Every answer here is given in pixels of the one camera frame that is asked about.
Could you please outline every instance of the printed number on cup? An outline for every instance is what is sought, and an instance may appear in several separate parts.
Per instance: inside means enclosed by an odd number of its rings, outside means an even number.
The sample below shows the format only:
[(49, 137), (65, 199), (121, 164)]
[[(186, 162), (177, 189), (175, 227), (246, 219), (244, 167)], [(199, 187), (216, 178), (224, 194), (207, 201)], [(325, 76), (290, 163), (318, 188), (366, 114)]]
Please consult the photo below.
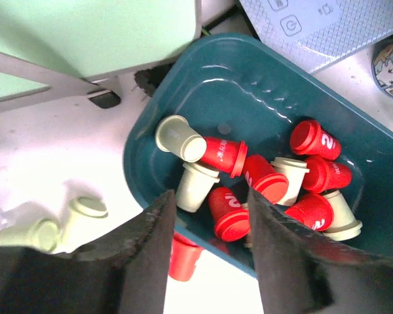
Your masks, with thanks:
[(244, 178), (248, 182), (249, 187), (252, 187), (252, 178), (249, 177), (249, 172), (248, 171), (244, 174)]
[(320, 229), (321, 227), (324, 226), (324, 224), (325, 224), (325, 220), (324, 220), (324, 219), (322, 219), (321, 221), (316, 220), (316, 222), (315, 222), (314, 225), (312, 226), (312, 229), (313, 229), (313, 230)]
[(322, 145), (326, 146), (328, 149), (333, 149), (335, 148), (336, 143), (328, 134), (323, 134)]
[(240, 202), (232, 194), (226, 194), (225, 199), (229, 201), (230, 207), (237, 208), (241, 206)]

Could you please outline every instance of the teal plastic container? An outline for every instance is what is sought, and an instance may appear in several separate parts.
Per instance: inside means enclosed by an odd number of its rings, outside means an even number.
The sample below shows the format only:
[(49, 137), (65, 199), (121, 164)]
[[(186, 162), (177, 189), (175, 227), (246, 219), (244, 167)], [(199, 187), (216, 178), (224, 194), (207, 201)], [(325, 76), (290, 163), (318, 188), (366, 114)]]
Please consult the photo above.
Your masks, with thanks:
[[(182, 161), (156, 147), (154, 133), (165, 116), (180, 114), (201, 135), (244, 140), (248, 154), (268, 161), (294, 156), (290, 133), (314, 118), (342, 144), (338, 162), (353, 172), (341, 190), (362, 233), (347, 244), (393, 256), (393, 133), (259, 41), (225, 34), (203, 38), (180, 57), (132, 129), (124, 151), (128, 186), (147, 207), (167, 189), (176, 189)], [(220, 184), (243, 178), (225, 173)], [(255, 275), (243, 241), (222, 243), (206, 203), (195, 213), (178, 209), (176, 230), (209, 251)]]

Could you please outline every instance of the white floor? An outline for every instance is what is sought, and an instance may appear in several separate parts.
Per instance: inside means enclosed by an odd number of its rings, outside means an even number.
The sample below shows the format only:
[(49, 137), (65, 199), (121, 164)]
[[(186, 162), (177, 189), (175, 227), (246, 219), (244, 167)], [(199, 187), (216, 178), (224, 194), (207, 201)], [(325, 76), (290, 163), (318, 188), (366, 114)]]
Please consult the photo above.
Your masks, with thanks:
[[(216, 12), (221, 11), (218, 3), (203, 1), (205, 10), (211, 4)], [(316, 77), (393, 131), (393, 101), (374, 85), (370, 63), (370, 51), (364, 50)], [(120, 82), (122, 104), (106, 111), (83, 97), (71, 97), (0, 113), (0, 199), (5, 211), (17, 211), (21, 220), (46, 215), (64, 221), (67, 202), (79, 195), (99, 197), (109, 210), (98, 230), (79, 226), (81, 241), (73, 237), (59, 251), (72, 251), (141, 211), (125, 183), (122, 151), (147, 100), (141, 101), (139, 88), (132, 91), (131, 74)], [(257, 281), (204, 251), (188, 283), (168, 279), (164, 312), (263, 310)]]

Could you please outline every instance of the cartoon character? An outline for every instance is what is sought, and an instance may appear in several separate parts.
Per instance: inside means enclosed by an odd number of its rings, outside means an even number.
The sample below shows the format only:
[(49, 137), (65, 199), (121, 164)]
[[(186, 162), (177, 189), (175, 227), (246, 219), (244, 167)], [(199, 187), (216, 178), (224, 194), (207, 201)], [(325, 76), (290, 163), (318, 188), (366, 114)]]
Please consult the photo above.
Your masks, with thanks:
[(375, 68), (375, 76), (381, 86), (393, 84), (393, 61), (388, 58), (384, 63), (379, 62)]
[(379, 52), (379, 54), (374, 60), (374, 66), (376, 67), (380, 61), (381, 63), (386, 63), (387, 59), (390, 57), (391, 54), (393, 54), (393, 43)]

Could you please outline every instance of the bin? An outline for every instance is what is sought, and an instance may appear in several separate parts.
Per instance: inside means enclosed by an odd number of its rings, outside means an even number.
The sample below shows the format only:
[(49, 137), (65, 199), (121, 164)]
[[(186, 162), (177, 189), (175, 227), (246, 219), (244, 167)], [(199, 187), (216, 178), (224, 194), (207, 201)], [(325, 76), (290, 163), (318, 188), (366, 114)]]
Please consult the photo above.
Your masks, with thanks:
[[(203, 136), (245, 141), (248, 155), (268, 161), (292, 154), (290, 133), (314, 118), (342, 144), (337, 162), (353, 172), (341, 189), (362, 233), (346, 243), (393, 256), (393, 133), (259, 41), (243, 35), (203, 38), (176, 62), (133, 127), (124, 150), (124, 172), (132, 194), (149, 206), (167, 189), (176, 189), (182, 161), (156, 146), (154, 133), (165, 116), (180, 114)], [(242, 177), (220, 175), (231, 187)], [(194, 214), (178, 209), (176, 230), (255, 276), (243, 240), (217, 249), (214, 222), (206, 202)]]

